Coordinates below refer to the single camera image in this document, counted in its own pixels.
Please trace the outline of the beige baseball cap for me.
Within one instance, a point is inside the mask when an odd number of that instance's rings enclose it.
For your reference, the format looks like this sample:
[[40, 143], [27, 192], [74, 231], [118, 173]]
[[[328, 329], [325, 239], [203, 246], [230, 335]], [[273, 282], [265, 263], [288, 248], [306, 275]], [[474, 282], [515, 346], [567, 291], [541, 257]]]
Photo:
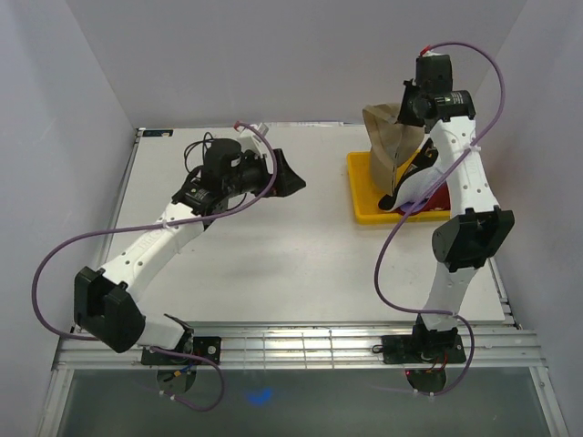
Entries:
[[367, 105], [363, 122], [371, 143], [370, 174], [384, 194], [392, 196], [397, 186], [397, 169], [422, 145], [424, 129], [397, 121], [400, 103]]

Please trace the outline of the black and white cap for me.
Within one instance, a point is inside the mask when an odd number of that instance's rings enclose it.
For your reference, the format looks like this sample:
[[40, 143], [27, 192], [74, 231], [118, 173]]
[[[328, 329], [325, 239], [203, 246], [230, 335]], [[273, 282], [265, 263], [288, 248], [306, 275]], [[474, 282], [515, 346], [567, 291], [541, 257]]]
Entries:
[[426, 194], [426, 191], [441, 175], [441, 158], [433, 140], [428, 138], [399, 179], [393, 195], [384, 195], [378, 202], [378, 208], [381, 211], [395, 212], [405, 202], [426, 203], [435, 193], [435, 189], [430, 194]]

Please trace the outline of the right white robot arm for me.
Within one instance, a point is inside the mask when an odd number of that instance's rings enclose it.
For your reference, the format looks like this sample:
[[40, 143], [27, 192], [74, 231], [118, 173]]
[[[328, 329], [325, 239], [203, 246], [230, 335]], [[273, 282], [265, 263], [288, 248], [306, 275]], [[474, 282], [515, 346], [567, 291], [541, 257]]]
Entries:
[[446, 184], [450, 199], [450, 219], [432, 236], [437, 261], [432, 288], [405, 342], [407, 353], [421, 361], [465, 361], [456, 316], [472, 279], [515, 224], [513, 212], [500, 208], [487, 182], [475, 117], [470, 94], [453, 88], [450, 57], [432, 52], [417, 57], [397, 120], [428, 134], [437, 150], [438, 179], [431, 187]]

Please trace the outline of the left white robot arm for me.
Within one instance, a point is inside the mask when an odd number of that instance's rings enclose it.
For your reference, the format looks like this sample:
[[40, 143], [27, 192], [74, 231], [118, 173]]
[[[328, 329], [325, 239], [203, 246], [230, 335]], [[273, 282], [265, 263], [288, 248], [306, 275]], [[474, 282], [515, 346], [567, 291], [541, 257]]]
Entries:
[[185, 178], [156, 221], [115, 258], [74, 280], [75, 323], [121, 353], [135, 345], [161, 348], [173, 363], [193, 352], [190, 327], [170, 315], [148, 315], [138, 303], [149, 283], [188, 243], [200, 236], [229, 201], [247, 193], [285, 198], [305, 188], [281, 149], [273, 151], [270, 172], [255, 137], [214, 138], [200, 166]]

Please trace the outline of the yellow plastic tray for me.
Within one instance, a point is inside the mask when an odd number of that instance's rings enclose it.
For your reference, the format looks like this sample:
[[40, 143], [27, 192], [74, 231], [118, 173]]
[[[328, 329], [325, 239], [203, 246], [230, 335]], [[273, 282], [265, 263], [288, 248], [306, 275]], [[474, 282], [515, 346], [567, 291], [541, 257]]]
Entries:
[[[395, 224], [402, 215], [381, 211], [378, 202], [384, 193], [373, 183], [370, 175], [370, 153], [350, 152], [346, 157], [347, 174], [353, 200], [356, 222], [361, 225]], [[411, 215], [408, 222], [445, 221], [450, 219], [450, 210], [431, 211]]]

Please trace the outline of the red cap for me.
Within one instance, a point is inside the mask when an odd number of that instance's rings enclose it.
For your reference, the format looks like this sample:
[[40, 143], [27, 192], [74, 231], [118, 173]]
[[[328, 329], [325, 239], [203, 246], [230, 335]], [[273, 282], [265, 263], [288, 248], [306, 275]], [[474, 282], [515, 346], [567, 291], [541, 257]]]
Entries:
[[451, 208], [449, 190], [447, 184], [444, 183], [440, 188], [438, 188], [435, 193], [430, 197], [424, 207], [421, 209], [422, 212], [431, 211], [448, 211]]

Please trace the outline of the lavender cap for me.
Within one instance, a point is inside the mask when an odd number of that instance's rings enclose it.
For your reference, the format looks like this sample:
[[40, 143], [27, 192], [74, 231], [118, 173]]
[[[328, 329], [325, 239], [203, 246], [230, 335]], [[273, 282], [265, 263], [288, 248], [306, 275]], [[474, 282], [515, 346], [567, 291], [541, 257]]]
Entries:
[[394, 211], [400, 215], [405, 215], [409, 213], [410, 215], [418, 214], [424, 208], [424, 201], [419, 204], [414, 202], [405, 202], [400, 207], [396, 208]]

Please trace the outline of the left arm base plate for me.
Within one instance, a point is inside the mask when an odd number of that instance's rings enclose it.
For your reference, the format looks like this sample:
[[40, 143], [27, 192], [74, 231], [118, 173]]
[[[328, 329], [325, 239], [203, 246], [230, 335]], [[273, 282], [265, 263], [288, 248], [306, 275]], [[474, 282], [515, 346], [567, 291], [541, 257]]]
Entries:
[[[219, 336], [204, 336], [194, 337], [186, 343], [180, 353], [194, 354], [203, 357], [207, 360], [220, 363], [222, 337]], [[185, 358], [172, 357], [169, 355], [152, 352], [150, 350], [143, 350], [140, 358], [142, 365], [149, 366], [186, 366], [191, 363], [191, 360]]]

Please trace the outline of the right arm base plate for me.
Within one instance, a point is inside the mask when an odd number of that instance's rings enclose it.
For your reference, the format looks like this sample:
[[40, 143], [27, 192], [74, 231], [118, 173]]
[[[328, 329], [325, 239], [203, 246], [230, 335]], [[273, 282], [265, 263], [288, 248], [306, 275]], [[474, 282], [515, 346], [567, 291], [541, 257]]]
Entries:
[[456, 335], [453, 341], [422, 343], [409, 335], [387, 335], [381, 338], [382, 355], [385, 364], [429, 364], [435, 361], [466, 363], [462, 339]]

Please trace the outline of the aluminium frame rail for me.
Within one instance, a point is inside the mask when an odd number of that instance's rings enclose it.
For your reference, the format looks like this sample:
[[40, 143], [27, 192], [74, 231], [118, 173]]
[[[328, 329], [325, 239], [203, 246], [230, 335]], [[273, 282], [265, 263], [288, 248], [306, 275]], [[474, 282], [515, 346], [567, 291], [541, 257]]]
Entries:
[[[202, 327], [200, 336], [221, 338], [224, 370], [380, 369], [383, 360], [372, 352], [383, 335], [406, 334], [399, 326]], [[474, 368], [523, 368], [547, 364], [537, 335], [510, 326], [475, 327]], [[140, 366], [142, 349], [117, 354], [97, 341], [64, 340], [54, 366], [73, 370], [130, 370]]]

